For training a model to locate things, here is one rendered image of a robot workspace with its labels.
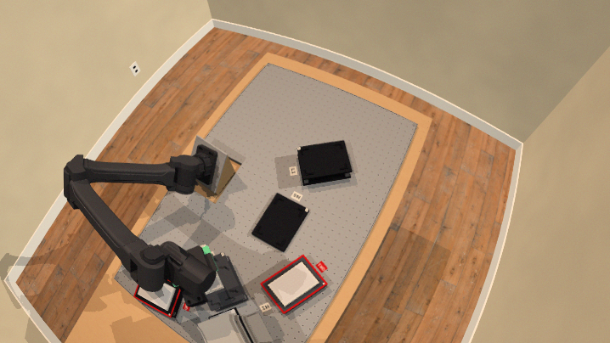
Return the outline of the grey slotted rack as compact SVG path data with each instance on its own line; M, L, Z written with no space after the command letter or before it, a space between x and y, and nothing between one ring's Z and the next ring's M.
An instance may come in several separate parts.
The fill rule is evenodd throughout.
M240 317L253 343L274 343L259 313L249 317L240 313ZM206 343L251 343L237 313L228 312L198 323L198 326Z

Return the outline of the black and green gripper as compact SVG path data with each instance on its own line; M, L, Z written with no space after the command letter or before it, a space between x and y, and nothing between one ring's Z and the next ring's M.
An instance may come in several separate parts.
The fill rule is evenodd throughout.
M215 271L218 271L217 265L213 259L212 253L208 246L200 247L199 245L197 245L196 247L186 251L188 256L194 256L196 259L203 262L208 267L212 268Z

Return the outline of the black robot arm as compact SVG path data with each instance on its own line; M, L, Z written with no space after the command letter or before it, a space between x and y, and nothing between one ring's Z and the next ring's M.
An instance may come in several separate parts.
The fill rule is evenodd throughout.
M116 253L130 277L149 292L161 290L169 280L179 285L186 306L206 304L205 292L214 283L216 271L188 256L172 241L147 245L125 226L90 183L151 183L179 194L192 194L195 185L198 186L196 179L212 184L217 151L201 144L195 155L171 156L170 163L163 164L101 162L85 159L83 155L72 160L64 168L64 196L74 210L80 209Z

